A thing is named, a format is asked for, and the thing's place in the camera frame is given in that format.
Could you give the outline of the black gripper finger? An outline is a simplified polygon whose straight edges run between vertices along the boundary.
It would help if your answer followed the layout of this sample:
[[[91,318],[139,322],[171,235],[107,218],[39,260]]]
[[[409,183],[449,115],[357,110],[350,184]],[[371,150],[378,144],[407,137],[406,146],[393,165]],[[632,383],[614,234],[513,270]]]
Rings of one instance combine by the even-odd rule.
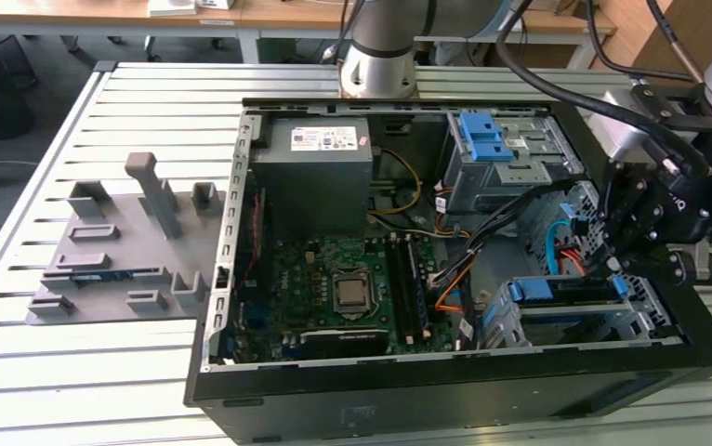
[[[648,252],[609,255],[602,266],[613,272],[679,286],[712,286],[712,253],[708,244],[654,246]]]
[[[610,161],[600,195],[601,253],[648,255],[665,246],[663,179],[669,172],[656,164]]]

